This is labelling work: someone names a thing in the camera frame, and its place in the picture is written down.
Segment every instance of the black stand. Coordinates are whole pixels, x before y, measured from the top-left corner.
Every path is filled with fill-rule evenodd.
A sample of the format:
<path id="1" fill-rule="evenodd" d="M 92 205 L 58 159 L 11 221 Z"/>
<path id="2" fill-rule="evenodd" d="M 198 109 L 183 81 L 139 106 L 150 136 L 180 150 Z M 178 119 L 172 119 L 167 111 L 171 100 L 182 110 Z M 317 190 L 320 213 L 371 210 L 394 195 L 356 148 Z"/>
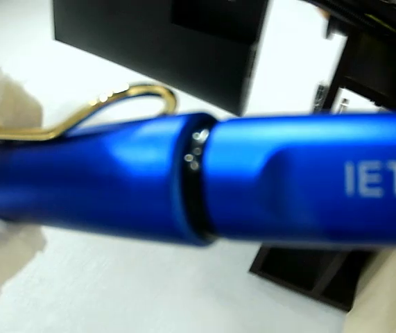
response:
<path id="1" fill-rule="evenodd" d="M 349 311 L 361 270 L 371 257 L 371 252 L 360 250 L 307 250 L 262 246 L 250 272 Z"/>

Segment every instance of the black box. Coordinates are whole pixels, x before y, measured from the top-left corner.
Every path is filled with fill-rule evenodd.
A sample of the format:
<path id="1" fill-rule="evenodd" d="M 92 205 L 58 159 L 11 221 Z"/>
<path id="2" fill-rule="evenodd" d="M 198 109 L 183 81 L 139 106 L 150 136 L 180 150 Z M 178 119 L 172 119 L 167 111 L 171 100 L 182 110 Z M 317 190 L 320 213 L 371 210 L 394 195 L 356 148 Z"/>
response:
<path id="1" fill-rule="evenodd" d="M 53 0 L 55 38 L 241 114 L 267 0 Z"/>

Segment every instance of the pen barrel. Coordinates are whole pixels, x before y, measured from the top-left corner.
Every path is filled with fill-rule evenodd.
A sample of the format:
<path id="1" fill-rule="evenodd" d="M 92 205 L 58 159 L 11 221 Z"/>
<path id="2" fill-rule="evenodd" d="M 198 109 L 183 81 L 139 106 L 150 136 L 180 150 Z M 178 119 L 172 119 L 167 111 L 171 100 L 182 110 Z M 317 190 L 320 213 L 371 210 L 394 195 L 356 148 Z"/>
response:
<path id="1" fill-rule="evenodd" d="M 396 245 L 396 114 L 218 123 L 203 187 L 220 237 Z"/>
<path id="2" fill-rule="evenodd" d="M 188 220 L 182 162 L 206 114 L 0 143 L 0 218 L 142 239 L 206 244 Z"/>

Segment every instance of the pen clip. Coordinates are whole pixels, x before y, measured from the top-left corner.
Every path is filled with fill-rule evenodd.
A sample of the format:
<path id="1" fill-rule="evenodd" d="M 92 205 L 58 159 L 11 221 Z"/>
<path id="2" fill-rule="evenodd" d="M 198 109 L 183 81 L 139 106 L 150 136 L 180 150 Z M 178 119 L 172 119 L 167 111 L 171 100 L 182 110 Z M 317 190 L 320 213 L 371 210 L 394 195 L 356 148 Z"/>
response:
<path id="1" fill-rule="evenodd" d="M 160 115 L 175 114 L 176 97 L 174 93 L 161 85 L 129 85 L 118 91 L 100 94 L 95 100 L 81 107 L 76 113 L 52 128 L 4 128 L 0 127 L 0 141 L 47 141 L 55 139 L 76 127 L 102 108 L 124 99 L 139 96 L 158 96 L 165 106 Z"/>

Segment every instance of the black object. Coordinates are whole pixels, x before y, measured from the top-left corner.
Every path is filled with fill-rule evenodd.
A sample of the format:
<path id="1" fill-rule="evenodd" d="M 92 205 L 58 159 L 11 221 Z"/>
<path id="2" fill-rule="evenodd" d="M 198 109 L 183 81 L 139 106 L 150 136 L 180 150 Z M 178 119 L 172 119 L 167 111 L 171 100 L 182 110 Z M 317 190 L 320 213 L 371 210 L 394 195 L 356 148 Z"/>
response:
<path id="1" fill-rule="evenodd" d="M 329 23 L 325 32 L 325 37 L 330 38 L 334 33 L 347 36 L 350 30 L 349 24 L 341 21 L 333 15 L 329 17 Z"/>
<path id="2" fill-rule="evenodd" d="M 203 239 L 215 240 L 217 238 L 215 229 L 210 223 L 207 208 L 204 203 L 203 175 L 200 172 L 203 152 L 207 136 L 212 127 L 216 125 L 215 118 L 200 124 L 200 127 L 193 133 L 190 144 L 184 154 L 182 163 L 182 197 L 184 198 L 185 214 L 190 221 L 191 227 Z M 207 132 L 206 137 L 201 138 L 201 133 Z"/>
<path id="3" fill-rule="evenodd" d="M 396 112 L 396 46 L 366 33 L 350 33 L 324 102 L 314 112 L 330 113 L 340 88 Z"/>
<path id="4" fill-rule="evenodd" d="M 326 85 L 318 85 L 318 88 L 316 89 L 316 94 L 315 94 L 315 101 L 313 101 L 313 111 L 317 112 L 321 110 L 322 105 L 324 103 L 324 99 L 326 94 L 329 91 L 329 87 Z"/>
<path id="5" fill-rule="evenodd" d="M 396 45 L 396 3 L 390 0 L 306 0 L 358 31 Z"/>
<path id="6" fill-rule="evenodd" d="M 262 246 L 250 272 L 344 311 L 352 308 L 364 250 L 314 250 Z"/>
<path id="7" fill-rule="evenodd" d="M 53 0 L 55 38 L 241 114 L 266 4 Z"/>

